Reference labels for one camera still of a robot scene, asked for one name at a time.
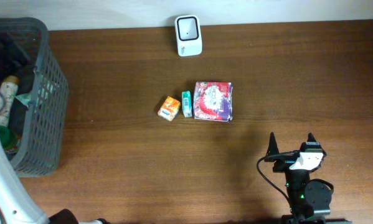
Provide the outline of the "red purple tissue pack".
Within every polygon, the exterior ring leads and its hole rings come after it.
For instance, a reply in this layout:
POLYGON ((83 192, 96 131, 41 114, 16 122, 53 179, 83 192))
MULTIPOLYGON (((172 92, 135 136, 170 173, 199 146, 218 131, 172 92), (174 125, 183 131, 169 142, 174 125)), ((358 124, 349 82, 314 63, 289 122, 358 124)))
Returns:
POLYGON ((232 90, 230 82, 197 82, 193 94, 195 119, 229 122, 232 120, 232 90))

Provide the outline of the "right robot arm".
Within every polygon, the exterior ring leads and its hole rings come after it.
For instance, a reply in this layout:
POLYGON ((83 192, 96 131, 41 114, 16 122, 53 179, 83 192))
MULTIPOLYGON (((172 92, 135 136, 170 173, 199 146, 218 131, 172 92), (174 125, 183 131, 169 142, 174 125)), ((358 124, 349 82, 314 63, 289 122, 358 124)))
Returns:
POLYGON ((257 171, 272 187, 286 199, 290 215, 283 215, 281 223, 350 223, 346 219, 327 219, 331 213, 330 203, 334 185, 322 180, 311 179, 310 174, 321 167, 327 156, 313 134, 301 144, 298 150, 280 152, 275 135, 270 134, 267 153, 257 161, 257 171), (260 170, 260 163, 272 162, 274 173, 284 173, 286 192, 271 182, 260 170))

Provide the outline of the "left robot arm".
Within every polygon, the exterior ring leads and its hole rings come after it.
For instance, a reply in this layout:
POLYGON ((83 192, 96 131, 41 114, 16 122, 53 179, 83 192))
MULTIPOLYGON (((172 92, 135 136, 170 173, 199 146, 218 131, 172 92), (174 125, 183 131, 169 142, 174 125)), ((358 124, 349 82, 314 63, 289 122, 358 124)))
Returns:
POLYGON ((78 223, 67 209, 48 217, 30 198, 10 165, 0 142, 0 222, 78 223))

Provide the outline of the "small teal gum box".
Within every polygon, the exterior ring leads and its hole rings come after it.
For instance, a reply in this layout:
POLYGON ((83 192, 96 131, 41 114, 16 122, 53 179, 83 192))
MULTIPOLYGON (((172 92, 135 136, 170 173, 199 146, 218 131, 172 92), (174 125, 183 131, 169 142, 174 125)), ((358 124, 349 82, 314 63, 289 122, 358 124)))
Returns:
POLYGON ((192 99, 190 91, 182 92, 182 112, 185 118, 192 117, 192 99))

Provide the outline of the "orange small tissue pack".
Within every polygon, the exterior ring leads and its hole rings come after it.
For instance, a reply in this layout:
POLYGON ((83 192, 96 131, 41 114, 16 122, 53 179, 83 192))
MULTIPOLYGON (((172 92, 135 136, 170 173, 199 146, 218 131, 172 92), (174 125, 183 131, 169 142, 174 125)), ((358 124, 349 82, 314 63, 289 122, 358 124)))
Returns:
POLYGON ((166 119, 167 121, 172 121, 179 112, 181 107, 181 102, 171 96, 168 96, 164 103, 161 105, 158 116, 166 119))

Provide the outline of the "teal wet wipes pack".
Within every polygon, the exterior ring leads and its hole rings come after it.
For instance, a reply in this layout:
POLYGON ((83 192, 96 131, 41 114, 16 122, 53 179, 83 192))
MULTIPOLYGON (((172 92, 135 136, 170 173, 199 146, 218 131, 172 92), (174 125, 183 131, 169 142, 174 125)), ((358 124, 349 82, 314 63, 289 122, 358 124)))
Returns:
MULTIPOLYGON (((47 100, 49 95, 54 92, 55 85, 51 82, 47 82, 44 86, 41 86, 38 94, 42 97, 42 99, 36 99, 37 105, 40 106, 42 104, 42 100, 47 100)), ((24 93, 20 95, 16 95, 15 99, 20 101, 24 106, 27 108, 29 107, 29 103, 31 102, 32 93, 24 93)))

